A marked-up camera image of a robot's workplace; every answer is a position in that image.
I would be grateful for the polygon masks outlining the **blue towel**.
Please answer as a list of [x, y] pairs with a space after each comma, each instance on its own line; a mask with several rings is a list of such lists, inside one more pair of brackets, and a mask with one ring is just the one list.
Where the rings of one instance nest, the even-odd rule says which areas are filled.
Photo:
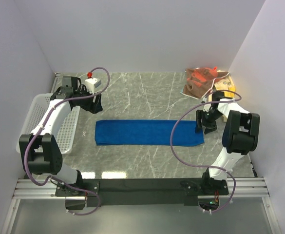
[[[175, 123], [175, 120], [159, 119], [100, 120], [95, 125], [95, 142], [97, 146], [169, 146]], [[194, 147], [203, 144], [203, 132], [196, 133], [195, 126], [195, 121], [180, 121], [174, 131], [173, 145]]]

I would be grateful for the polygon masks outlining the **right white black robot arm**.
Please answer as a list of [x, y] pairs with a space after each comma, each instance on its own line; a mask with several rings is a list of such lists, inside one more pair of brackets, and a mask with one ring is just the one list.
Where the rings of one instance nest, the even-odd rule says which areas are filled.
[[203, 195], [227, 195], [227, 176], [243, 156], [257, 147], [260, 116], [243, 109], [232, 98], [225, 97], [223, 90], [215, 91], [210, 96], [209, 108], [196, 111], [195, 132], [214, 132], [217, 119], [225, 117], [227, 121], [222, 135], [223, 148], [203, 173], [200, 190]]

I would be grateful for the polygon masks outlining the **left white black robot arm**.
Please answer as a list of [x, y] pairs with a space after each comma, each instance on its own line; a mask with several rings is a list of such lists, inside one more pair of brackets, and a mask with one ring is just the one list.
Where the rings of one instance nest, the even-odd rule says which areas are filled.
[[36, 185], [39, 183], [33, 175], [47, 175], [62, 184], [67, 184], [67, 190], [74, 196], [84, 191], [83, 178], [80, 171], [65, 163], [56, 136], [62, 123], [69, 113], [80, 107], [96, 114], [103, 110], [101, 94], [98, 89], [101, 80], [88, 73], [85, 81], [78, 77], [63, 77], [62, 86], [51, 95], [49, 106], [39, 124], [27, 135], [19, 138], [19, 149], [23, 168]]

